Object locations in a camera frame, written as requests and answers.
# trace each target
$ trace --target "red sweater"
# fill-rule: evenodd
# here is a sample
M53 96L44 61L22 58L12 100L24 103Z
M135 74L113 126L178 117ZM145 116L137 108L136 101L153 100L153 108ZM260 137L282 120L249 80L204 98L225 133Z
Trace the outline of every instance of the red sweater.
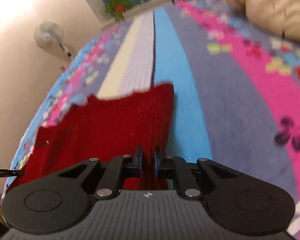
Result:
M173 86L163 84L145 93L102 101L88 98L85 106L73 105L61 123L38 130L34 152L12 188L41 178L86 159L109 162L114 156L144 151L141 179L125 181L126 189L164 189L165 180L153 176L153 152L165 149L173 110Z

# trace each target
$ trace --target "blue stripe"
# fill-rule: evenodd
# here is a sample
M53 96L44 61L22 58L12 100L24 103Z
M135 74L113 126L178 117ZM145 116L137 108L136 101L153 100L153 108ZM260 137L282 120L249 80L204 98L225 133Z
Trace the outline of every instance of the blue stripe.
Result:
M164 8L154 12L154 19L154 83L172 82L175 91L167 155L182 156L188 162L199 157L211 159L203 111L186 53Z
M213 41L207 32L192 18L180 18L177 6L165 10L191 67L212 159L282 187L297 200L289 155L285 147L277 147L273 141L278 127L246 72L229 53L210 55L206 46Z

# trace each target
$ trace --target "metal rivet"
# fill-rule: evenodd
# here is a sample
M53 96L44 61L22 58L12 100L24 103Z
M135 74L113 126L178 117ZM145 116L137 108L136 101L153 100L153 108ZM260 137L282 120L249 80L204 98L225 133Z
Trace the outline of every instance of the metal rivet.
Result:
M97 190L97 195L99 197L109 197L112 194L112 190L108 188L101 188Z
M197 190L195 188L190 188L185 191L185 194L188 197L197 197L201 194L201 192L200 192L200 190Z

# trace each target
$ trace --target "bed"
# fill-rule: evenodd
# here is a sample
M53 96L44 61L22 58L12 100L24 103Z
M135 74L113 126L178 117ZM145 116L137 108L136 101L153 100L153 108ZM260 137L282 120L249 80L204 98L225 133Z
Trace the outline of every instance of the bed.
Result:
M210 158L284 188L297 205L288 231L300 239L300 45L223 0L177 2L90 41L51 88L11 169L32 154L38 127L56 125L72 104L165 81L175 90L167 154Z

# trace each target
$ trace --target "pink stripe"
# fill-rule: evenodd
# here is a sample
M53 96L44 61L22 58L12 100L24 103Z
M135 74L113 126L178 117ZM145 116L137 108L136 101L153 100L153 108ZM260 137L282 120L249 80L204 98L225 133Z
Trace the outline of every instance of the pink stripe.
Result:
M247 47L243 44L243 37L238 33L226 32L225 30L229 26L223 22L219 22L217 16L207 11L199 10L186 1L178 2L178 6L183 11L189 13L199 25L203 24L204 27L206 23L213 26L214 30L224 32L224 38L219 39L218 43L220 45L232 45L232 52L230 54L258 89L261 97L269 106L278 127L281 118L285 115L291 116L296 124L300 124L300 87L290 76L283 77L278 73L266 73L265 66L271 62L271 56L267 51L261 48L260 58L247 56ZM300 152L296 154L290 143L286 148L296 176L300 198Z

